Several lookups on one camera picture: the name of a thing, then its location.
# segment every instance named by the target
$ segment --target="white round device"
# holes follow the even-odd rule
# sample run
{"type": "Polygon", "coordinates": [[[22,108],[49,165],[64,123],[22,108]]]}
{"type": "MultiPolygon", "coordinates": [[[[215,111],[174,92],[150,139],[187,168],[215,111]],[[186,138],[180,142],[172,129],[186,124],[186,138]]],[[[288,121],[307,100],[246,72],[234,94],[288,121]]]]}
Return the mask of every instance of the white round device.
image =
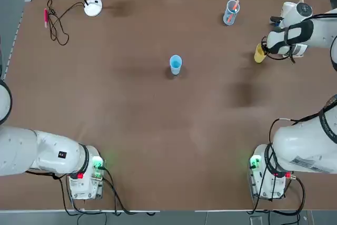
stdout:
{"type": "Polygon", "coordinates": [[[101,0],[87,0],[88,5],[84,4],[84,12],[89,17],[95,17],[100,14],[103,3],[101,0]]]}

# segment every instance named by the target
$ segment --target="plastic cup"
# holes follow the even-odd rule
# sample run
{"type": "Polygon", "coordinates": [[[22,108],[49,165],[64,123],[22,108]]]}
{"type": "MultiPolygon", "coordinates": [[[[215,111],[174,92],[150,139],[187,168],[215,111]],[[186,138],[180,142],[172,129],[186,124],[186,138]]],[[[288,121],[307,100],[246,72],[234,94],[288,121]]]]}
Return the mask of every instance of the plastic cup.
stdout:
{"type": "Polygon", "coordinates": [[[233,25],[235,18],[237,16],[237,13],[240,11],[240,4],[237,5],[236,9],[233,10],[233,7],[235,6],[236,0],[229,0],[227,2],[227,7],[225,14],[223,15],[223,22],[227,25],[233,25]]]}
{"type": "Polygon", "coordinates": [[[171,56],[170,67],[171,67],[171,72],[172,72],[173,75],[179,74],[182,64],[183,64],[183,61],[181,60],[180,56],[178,56],[178,55],[171,56]]]}

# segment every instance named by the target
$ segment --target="sticker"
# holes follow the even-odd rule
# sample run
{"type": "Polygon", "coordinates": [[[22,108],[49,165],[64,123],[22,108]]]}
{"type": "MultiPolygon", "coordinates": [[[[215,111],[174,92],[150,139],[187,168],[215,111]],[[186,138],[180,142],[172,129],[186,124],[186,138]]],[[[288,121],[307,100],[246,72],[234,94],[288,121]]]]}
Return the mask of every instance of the sticker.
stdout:
{"type": "Polygon", "coordinates": [[[70,186],[71,187],[78,187],[78,183],[77,183],[77,181],[70,181],[70,186]]]}
{"type": "Polygon", "coordinates": [[[299,156],[296,156],[292,161],[290,161],[292,164],[313,170],[314,172],[321,172],[321,173],[332,173],[333,170],[326,168],[326,167],[322,167],[322,166],[318,166],[315,165],[315,160],[310,160],[310,159],[303,159],[300,158],[299,156]]]}
{"type": "Polygon", "coordinates": [[[313,166],[310,169],[315,171],[315,172],[322,172],[322,173],[332,173],[333,172],[333,170],[325,168],[325,167],[321,167],[321,166],[319,168],[317,168],[317,167],[318,166],[313,166]]]}
{"type": "Polygon", "coordinates": [[[58,152],[58,158],[65,158],[67,156],[67,152],[59,151],[58,152]]]}
{"type": "Polygon", "coordinates": [[[298,166],[301,166],[301,167],[305,167],[305,168],[310,169],[310,167],[314,165],[315,160],[303,159],[303,158],[300,158],[300,157],[297,155],[297,156],[296,156],[292,161],[290,161],[290,162],[293,163],[293,164],[296,164],[296,165],[298,165],[298,166]]]}

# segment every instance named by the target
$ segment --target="light blue cup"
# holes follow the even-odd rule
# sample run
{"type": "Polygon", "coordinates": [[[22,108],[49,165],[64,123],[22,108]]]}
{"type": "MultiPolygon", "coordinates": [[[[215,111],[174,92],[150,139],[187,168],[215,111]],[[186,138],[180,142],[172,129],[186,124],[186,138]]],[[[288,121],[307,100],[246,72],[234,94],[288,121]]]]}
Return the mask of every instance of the light blue cup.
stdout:
{"type": "Polygon", "coordinates": [[[170,67],[173,75],[178,75],[180,72],[181,65],[183,64],[183,60],[178,55],[172,55],[170,58],[170,67]]]}

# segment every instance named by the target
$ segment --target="red marker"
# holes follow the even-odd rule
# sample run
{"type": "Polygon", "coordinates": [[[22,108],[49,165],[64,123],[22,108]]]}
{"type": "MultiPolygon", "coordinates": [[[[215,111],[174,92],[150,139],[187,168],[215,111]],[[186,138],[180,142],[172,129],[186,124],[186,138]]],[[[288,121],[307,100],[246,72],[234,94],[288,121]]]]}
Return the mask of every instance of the red marker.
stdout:
{"type": "Polygon", "coordinates": [[[46,8],[44,9],[44,27],[48,27],[48,12],[46,8]]]}

